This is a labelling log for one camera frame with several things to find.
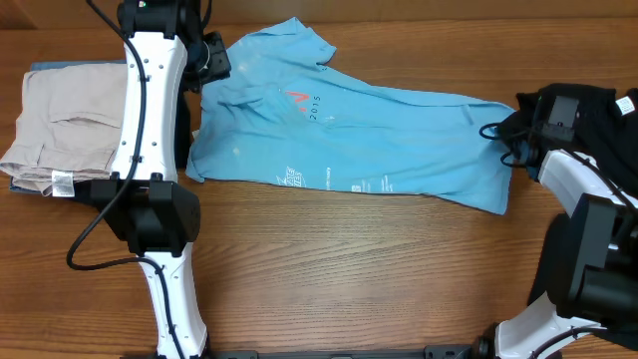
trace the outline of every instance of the light blue t-shirt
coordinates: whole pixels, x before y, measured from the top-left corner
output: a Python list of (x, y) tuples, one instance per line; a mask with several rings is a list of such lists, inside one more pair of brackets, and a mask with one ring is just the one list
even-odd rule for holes
[(505, 148), (479, 136), (513, 110), (466, 96), (368, 85), (323, 64), (336, 48), (296, 18), (228, 49), (204, 86), (186, 174), (368, 193), (431, 194), (503, 214)]

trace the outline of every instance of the clothing tag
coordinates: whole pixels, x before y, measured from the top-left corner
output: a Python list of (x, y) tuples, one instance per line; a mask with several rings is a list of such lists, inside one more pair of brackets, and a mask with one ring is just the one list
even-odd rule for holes
[(76, 192), (73, 189), (73, 173), (66, 171), (51, 171), (51, 185), (53, 196), (73, 197)]
[(629, 98), (629, 96), (625, 96), (624, 98), (616, 101), (616, 105), (618, 105), (618, 108), (620, 108), (620, 112), (622, 113), (622, 116), (625, 116), (627, 114), (630, 114), (636, 111), (636, 108), (634, 107), (634, 103), (631, 102), (631, 99)]

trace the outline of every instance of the wood grain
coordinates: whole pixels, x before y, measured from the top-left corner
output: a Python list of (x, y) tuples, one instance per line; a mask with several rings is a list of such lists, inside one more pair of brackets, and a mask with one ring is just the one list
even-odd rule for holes
[(0, 29), (33, 29), (33, 22), (16, 1), (0, 1)]
[[(38, 29), (101, 28), (85, 0), (15, 0)], [(122, 0), (96, 0), (115, 19)], [(203, 0), (202, 11), (207, 7)], [(214, 0), (212, 24), (534, 19), (638, 16), (631, 0)]]
[[(219, 30), (230, 44), (258, 27)], [(516, 92), (550, 82), (638, 84), (638, 19), (314, 28), (339, 49), (332, 67), (375, 85), (514, 106)], [(0, 54), (0, 152), (13, 141), (30, 63), (123, 57), (120, 41), (102, 30), (3, 31), (0, 47), (14, 50)], [(180, 181), (202, 205), (195, 282), (219, 350), (470, 342), (524, 308), (545, 230), (561, 211), (525, 173), (514, 174), (505, 216), (427, 196)], [(0, 177), (0, 188), (7, 183)], [(94, 215), (80, 204), (0, 190), (0, 358), (117, 358), (154, 349), (155, 321), (138, 268), (66, 267), (68, 246)], [(102, 224), (78, 260), (125, 255)], [(595, 338), (565, 350), (566, 358), (601, 356), (635, 358)]]

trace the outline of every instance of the robotic arm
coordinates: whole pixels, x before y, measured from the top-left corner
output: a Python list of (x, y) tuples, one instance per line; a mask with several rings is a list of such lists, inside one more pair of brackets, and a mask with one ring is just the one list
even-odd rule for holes
[[(181, 91), (227, 77), (230, 64), (219, 34), (202, 34), (198, 0), (126, 0), (118, 8), (125, 46), (128, 84), (120, 146), (111, 178), (94, 180), (91, 197), (104, 210), (122, 190), (132, 162), (137, 167), (126, 193), (105, 220), (140, 262), (158, 323), (158, 359), (211, 358), (192, 277), (192, 245), (199, 232), (199, 200), (177, 184), (176, 101)], [(146, 78), (140, 76), (139, 56)], [(146, 110), (142, 86), (146, 83)], [(145, 116), (136, 156), (141, 112)]]
[[(199, 20), (199, 5), (198, 0), (125, 0), (120, 5), (121, 32), (137, 49), (146, 78), (140, 77), (138, 62), (127, 46), (129, 79), (120, 147), (111, 178), (92, 183), (93, 201), (103, 210), (119, 195), (132, 162), (138, 162), (133, 184), (106, 211), (105, 220), (131, 253), (162, 268), (160, 276), (154, 266), (141, 263), (158, 323), (154, 358), (159, 359), (213, 357), (192, 278), (199, 201), (176, 183), (173, 151), (178, 93), (197, 92), (230, 71), (219, 35), (202, 35), (205, 21)], [(149, 105), (136, 156), (141, 82), (146, 83)], [(536, 161), (528, 165), (530, 175), (557, 196), (566, 215), (559, 216), (547, 232), (530, 305), (515, 318), (493, 326), (474, 346), (428, 346), (422, 358), (544, 359), (583, 335), (607, 334), (608, 329), (638, 321), (635, 217), (626, 200), (573, 153), (560, 148), (535, 150)], [(627, 198), (638, 205), (637, 199), (625, 194)], [(378, 359), (398, 355), (370, 354)]]

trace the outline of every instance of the white label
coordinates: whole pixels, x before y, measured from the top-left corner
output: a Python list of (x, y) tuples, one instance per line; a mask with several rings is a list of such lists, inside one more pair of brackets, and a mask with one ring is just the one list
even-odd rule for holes
[(630, 114), (636, 111), (636, 108), (634, 107), (634, 103), (631, 102), (631, 99), (628, 96), (625, 96), (624, 98), (616, 101), (616, 105), (618, 105), (618, 108), (620, 109), (622, 116), (625, 116), (627, 114)]
[(76, 192), (73, 189), (73, 173), (65, 171), (51, 171), (51, 185), (53, 196), (73, 197)]
[(381, 179), (381, 191), (383, 191), (383, 192), (393, 192), (393, 191), (395, 191), (393, 185), (388, 182), (388, 176), (387, 175), (383, 176), (383, 178)]
[(330, 190), (330, 172), (332, 170), (330, 170), (330, 168), (326, 169), (326, 189)]

